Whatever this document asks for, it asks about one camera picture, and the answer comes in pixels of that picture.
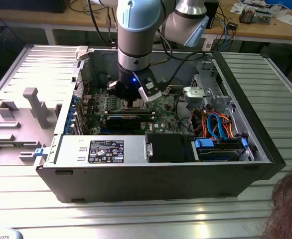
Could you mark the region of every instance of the black cover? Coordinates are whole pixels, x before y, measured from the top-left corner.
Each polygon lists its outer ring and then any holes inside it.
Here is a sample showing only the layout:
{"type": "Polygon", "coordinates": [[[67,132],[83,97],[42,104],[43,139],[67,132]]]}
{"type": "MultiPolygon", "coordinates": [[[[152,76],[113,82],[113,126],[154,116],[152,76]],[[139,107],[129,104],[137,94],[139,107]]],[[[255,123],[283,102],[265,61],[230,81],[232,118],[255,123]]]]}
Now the black cover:
{"type": "Polygon", "coordinates": [[[152,144],[153,152],[153,156],[148,157],[148,162],[192,162],[194,155],[191,141],[193,137],[179,133],[148,133],[146,143],[152,144]]]}
{"type": "Polygon", "coordinates": [[[205,7],[207,8],[206,15],[209,17],[206,29],[211,29],[218,9],[218,5],[219,5],[218,0],[205,0],[205,7]]]}
{"type": "Polygon", "coordinates": [[[70,0],[0,0],[0,9],[63,13],[70,0]]]}

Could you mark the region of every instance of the robotic arm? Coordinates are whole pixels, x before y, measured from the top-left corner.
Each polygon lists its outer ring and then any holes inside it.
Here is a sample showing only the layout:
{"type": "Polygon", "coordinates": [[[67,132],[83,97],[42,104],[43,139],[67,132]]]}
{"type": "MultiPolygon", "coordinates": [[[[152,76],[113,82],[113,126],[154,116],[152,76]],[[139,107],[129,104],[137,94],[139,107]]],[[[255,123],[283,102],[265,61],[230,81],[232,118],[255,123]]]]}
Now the robotic arm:
{"type": "Polygon", "coordinates": [[[167,39],[194,47],[208,23],[204,0],[91,0],[117,7],[119,78],[109,85],[112,94],[129,103],[161,97],[150,70],[150,53],[158,29],[167,39]]]}

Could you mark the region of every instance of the motherboard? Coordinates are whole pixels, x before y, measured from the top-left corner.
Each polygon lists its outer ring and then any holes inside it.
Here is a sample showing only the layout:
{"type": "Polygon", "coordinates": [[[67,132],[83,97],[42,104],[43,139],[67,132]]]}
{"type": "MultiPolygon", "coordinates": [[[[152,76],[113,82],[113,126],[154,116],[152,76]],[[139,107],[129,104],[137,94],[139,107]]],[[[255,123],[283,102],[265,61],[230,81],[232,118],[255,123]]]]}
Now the motherboard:
{"type": "Polygon", "coordinates": [[[167,94],[145,104],[141,99],[129,103],[97,89],[83,97],[82,116],[85,134],[145,135],[181,133],[174,112],[175,94],[167,94]]]}

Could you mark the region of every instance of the blue cable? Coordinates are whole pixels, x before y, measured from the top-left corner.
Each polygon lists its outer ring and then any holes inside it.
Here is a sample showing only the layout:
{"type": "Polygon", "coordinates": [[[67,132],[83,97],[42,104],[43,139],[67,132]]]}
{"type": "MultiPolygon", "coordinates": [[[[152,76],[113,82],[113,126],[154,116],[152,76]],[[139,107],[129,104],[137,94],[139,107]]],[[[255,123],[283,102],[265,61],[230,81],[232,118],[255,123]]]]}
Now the blue cable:
{"type": "Polygon", "coordinates": [[[224,21],[222,21],[222,20],[219,20],[219,21],[221,21],[221,22],[224,24],[225,31],[226,31],[226,36],[225,36],[224,43],[222,44],[222,46],[221,46],[221,48],[220,48],[220,51],[221,51],[222,49],[224,49],[225,44],[226,44],[226,40],[227,40],[227,36],[228,36],[228,29],[227,29],[226,23],[225,23],[224,21]]]}
{"type": "Polygon", "coordinates": [[[215,137],[215,139],[218,139],[218,136],[214,134],[214,132],[211,130],[210,128],[210,118],[215,116],[217,118],[217,124],[218,124],[218,131],[219,131],[219,134],[220,134],[220,137],[222,139],[228,139],[227,136],[225,135],[224,131],[222,130],[222,123],[221,123],[221,119],[219,118],[218,115],[216,114],[210,114],[207,118],[207,129],[208,129],[208,132],[213,136],[215,137]]]}

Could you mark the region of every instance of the side panel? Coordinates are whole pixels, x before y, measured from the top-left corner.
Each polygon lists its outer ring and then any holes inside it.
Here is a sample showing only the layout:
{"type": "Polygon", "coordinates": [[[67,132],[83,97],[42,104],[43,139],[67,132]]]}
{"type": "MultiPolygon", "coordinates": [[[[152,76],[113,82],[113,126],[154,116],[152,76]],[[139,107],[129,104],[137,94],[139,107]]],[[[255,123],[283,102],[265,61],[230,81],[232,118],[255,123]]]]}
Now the side panel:
{"type": "Polygon", "coordinates": [[[63,203],[235,197],[268,171],[255,166],[37,168],[63,203]]]}
{"type": "MultiPolygon", "coordinates": [[[[224,59],[223,55],[220,52],[216,52],[213,54],[213,57],[216,63],[215,66],[217,67],[218,72],[222,80],[224,81],[224,84],[228,88],[228,92],[232,96],[232,99],[234,100],[235,104],[240,106],[241,109],[239,110],[242,110],[243,114],[245,115],[249,126],[252,128],[254,134],[256,135],[257,140],[261,145],[262,149],[264,150],[267,158],[271,162],[273,162],[271,171],[268,172],[268,176],[266,178],[270,179],[281,169],[283,169],[286,166],[286,163],[281,157],[278,149],[276,148],[275,144],[270,138],[264,125],[260,121],[247,96],[241,89],[238,81],[236,80],[236,77],[234,76],[233,72],[227,65],[227,62],[224,59]]],[[[263,60],[263,58],[260,55],[256,57],[259,57],[260,61],[263,60]]]]}

